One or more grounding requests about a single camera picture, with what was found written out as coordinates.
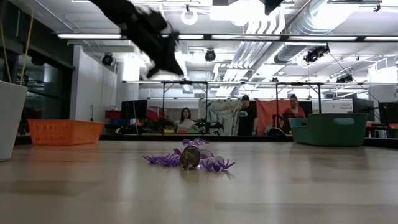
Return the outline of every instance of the spotlight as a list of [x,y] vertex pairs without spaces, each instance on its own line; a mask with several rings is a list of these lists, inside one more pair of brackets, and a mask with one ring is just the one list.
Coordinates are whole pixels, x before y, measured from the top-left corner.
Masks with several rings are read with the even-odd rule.
[[307,55],[304,56],[304,60],[307,63],[316,62],[318,59],[325,56],[325,54],[330,52],[329,45],[326,46],[318,46],[312,50],[308,50]]
[[352,82],[353,80],[354,80],[353,76],[349,74],[349,75],[345,75],[341,78],[337,78],[336,83],[347,83],[347,82]]
[[207,49],[206,55],[205,55],[205,60],[207,62],[212,62],[216,60],[216,53],[214,52],[213,49]]
[[105,53],[105,56],[102,58],[102,64],[105,66],[111,66],[113,63],[112,53]]

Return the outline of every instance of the computer monitor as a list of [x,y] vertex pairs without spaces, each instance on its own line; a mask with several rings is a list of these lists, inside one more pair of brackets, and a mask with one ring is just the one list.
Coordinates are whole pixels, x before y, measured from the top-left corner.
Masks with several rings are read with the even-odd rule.
[[379,102],[380,123],[398,124],[398,102]]
[[147,100],[123,101],[121,108],[121,118],[125,120],[134,118],[146,119],[147,102]]
[[371,100],[353,98],[353,112],[367,113],[368,121],[374,121],[374,104]]

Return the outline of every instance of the curtain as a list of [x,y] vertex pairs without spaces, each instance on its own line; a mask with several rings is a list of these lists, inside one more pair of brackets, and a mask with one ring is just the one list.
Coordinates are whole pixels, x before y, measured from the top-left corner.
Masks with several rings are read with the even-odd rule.
[[[290,105],[289,100],[278,100],[279,102],[279,115],[282,116],[282,112],[287,109]],[[257,104],[257,133],[259,135],[264,134],[266,130],[273,127],[272,115],[277,114],[276,100],[261,101],[256,100]],[[279,120],[279,124],[283,127],[283,121]]]
[[[241,109],[239,100],[214,100],[207,102],[207,121],[219,122],[223,129],[211,129],[218,131],[221,136],[235,136],[238,133],[238,114]],[[205,114],[206,101],[199,103],[200,114]]]

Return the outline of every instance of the black robot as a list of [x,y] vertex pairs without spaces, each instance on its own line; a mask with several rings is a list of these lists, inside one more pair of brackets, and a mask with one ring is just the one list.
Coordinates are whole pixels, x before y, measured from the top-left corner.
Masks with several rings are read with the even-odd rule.
[[152,78],[159,70],[183,76],[174,55],[179,33],[172,30],[167,37],[162,35],[168,23],[159,12],[140,11],[128,0],[90,1],[120,28],[123,37],[136,44],[154,62],[155,67],[149,71],[147,78]]

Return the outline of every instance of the glass wall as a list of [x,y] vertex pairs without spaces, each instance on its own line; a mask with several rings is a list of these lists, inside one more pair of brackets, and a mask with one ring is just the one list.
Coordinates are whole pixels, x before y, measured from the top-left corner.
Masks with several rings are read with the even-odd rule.
[[29,134],[28,119],[68,119],[72,74],[40,59],[19,56],[16,83],[28,88],[19,134]]

